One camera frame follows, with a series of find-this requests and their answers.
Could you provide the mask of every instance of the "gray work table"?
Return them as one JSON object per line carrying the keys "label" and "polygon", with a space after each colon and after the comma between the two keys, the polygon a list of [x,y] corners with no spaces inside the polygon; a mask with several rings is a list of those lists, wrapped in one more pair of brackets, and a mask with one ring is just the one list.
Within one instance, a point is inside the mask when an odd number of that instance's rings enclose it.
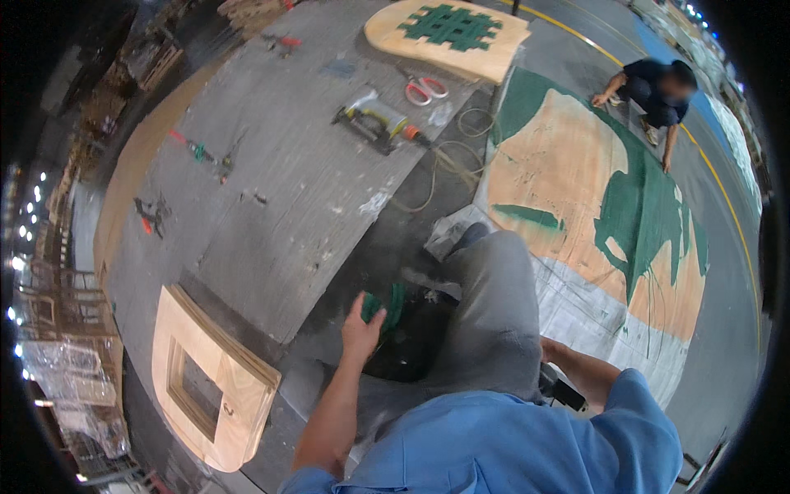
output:
{"label": "gray work table", "polygon": [[[427,64],[385,55],[363,34],[387,0],[304,2],[265,32],[302,40],[292,56],[255,39],[241,47],[176,126],[221,158],[239,141],[220,185],[167,138],[138,195],[164,198],[164,240],[147,236],[130,208],[107,290],[130,359],[149,396],[151,344],[161,285],[180,283],[234,338],[276,364],[315,302],[425,149],[401,141],[389,156],[330,125],[363,85],[436,138],[472,95],[469,84]],[[350,78],[325,74],[336,58]],[[426,107],[404,98],[395,62],[443,81],[450,94]],[[443,122],[429,123],[445,113]],[[265,198],[262,204],[258,198]]]}

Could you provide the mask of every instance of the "man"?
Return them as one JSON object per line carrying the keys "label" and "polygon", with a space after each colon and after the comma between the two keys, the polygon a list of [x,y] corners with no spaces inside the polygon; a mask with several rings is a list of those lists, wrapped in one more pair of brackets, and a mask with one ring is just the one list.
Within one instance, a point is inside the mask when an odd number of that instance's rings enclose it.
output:
{"label": "man", "polygon": [[[342,328],[340,365],[280,494],[669,491],[683,454],[645,378],[542,338],[524,241],[486,234],[474,224],[442,264],[463,297],[421,382],[362,374],[386,314],[366,324],[359,294]],[[603,412],[579,420],[547,406],[537,387],[541,361],[558,365]],[[342,481],[358,432],[376,441]]]}
{"label": "man", "polygon": [[658,145],[658,130],[667,127],[661,167],[669,172],[672,148],[678,139],[678,125],[686,116],[689,101],[696,91],[697,78],[685,62],[675,60],[671,65],[664,65],[645,58],[624,66],[622,72],[609,80],[604,92],[593,97],[592,105],[601,107],[608,100],[616,107],[629,98],[636,101],[647,112],[641,123],[652,145]]}

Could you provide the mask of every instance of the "green lattice pattern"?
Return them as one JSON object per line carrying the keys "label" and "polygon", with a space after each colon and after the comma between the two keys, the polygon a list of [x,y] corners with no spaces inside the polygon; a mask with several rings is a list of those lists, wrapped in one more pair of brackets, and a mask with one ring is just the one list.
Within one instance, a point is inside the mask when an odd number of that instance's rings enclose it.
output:
{"label": "green lattice pattern", "polygon": [[438,7],[424,6],[409,16],[416,19],[414,24],[401,24],[399,29],[406,31],[405,38],[418,40],[428,36],[427,42],[433,44],[452,43],[450,50],[467,51],[469,48],[487,50],[489,43],[483,38],[494,39],[496,33],[491,28],[502,28],[502,23],[493,21],[483,13],[470,15],[469,9],[455,9],[447,4]]}

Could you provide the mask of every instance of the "scissors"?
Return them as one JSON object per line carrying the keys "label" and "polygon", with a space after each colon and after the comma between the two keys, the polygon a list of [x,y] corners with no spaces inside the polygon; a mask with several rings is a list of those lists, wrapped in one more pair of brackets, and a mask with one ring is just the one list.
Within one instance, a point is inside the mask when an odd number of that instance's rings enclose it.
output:
{"label": "scissors", "polygon": [[406,99],[418,107],[424,107],[434,98],[443,98],[449,94],[444,84],[436,79],[431,79],[430,77],[417,77],[400,66],[396,67],[398,71],[408,79],[406,83]]}

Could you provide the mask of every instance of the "concrete floor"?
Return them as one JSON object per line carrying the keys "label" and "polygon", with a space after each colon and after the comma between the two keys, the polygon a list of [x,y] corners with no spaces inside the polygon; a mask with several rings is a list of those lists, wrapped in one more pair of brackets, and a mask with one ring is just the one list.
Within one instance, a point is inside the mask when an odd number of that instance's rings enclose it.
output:
{"label": "concrete floor", "polygon": [[[510,6],[495,0],[481,3],[510,11]],[[622,4],[604,0],[578,0],[575,3],[532,0],[524,5],[587,36],[623,62],[644,56],[645,47],[635,24],[639,21]],[[582,96],[599,91],[618,70],[612,60],[560,27],[537,20],[530,13],[521,12],[521,17],[532,21],[530,29],[534,34],[519,54],[518,65],[549,77]],[[167,88],[175,87],[178,79],[216,55],[217,48],[213,44],[222,37],[221,20],[215,19],[207,9],[191,17],[187,25],[189,28],[185,31],[191,41],[186,43],[186,53],[190,63],[182,74],[176,74],[173,81],[164,85],[159,99],[167,94]],[[467,107],[487,108],[489,99],[490,94],[479,91]],[[128,136],[154,101],[156,98],[133,102],[133,109],[115,138],[117,152],[125,141],[123,135]],[[731,154],[722,149],[705,115],[692,108],[685,123],[729,194],[756,269],[757,225],[751,220],[747,196],[735,173]],[[454,138],[459,136],[451,123],[439,141]],[[482,141],[469,144],[475,149],[482,147]],[[474,162],[463,152],[459,152],[456,158],[468,168],[474,167]],[[108,153],[106,169],[109,171],[113,159],[112,153]],[[432,156],[424,157],[398,189],[395,199],[408,206],[420,204],[430,189],[432,164]],[[711,268],[697,330],[689,349],[683,381],[667,408],[667,414],[679,430],[683,449],[697,460],[703,460],[722,433],[727,430],[732,434],[743,416],[765,352],[768,329],[763,328],[762,348],[758,349],[754,329],[756,308],[741,240],[715,180],[696,146],[684,135],[675,151],[672,174],[690,199],[695,217],[702,222],[710,238]],[[92,232],[101,194],[101,183],[77,188],[73,250],[77,252],[79,266],[92,266],[89,253],[92,252]],[[278,352],[281,358],[278,357],[276,365],[284,375],[297,357],[337,362],[341,351],[338,329],[356,293],[364,288],[386,296],[389,283],[399,279],[401,267],[430,269],[431,260],[424,256],[421,247],[432,223],[469,204],[472,195],[473,190],[469,190],[456,176],[439,172],[434,199],[421,213],[406,213],[394,203],[388,204],[337,273],[295,340]],[[134,363],[126,366],[126,375],[129,384],[124,386],[124,402],[135,454],[145,458],[152,468],[168,472],[169,480],[179,486],[179,491],[196,489],[203,473],[189,460],[189,455],[177,440],[167,433],[164,424],[158,421],[142,386],[134,386]],[[242,468],[243,474],[265,492],[275,492],[288,472],[293,447],[303,425],[303,419],[278,395],[263,443],[256,457]]]}

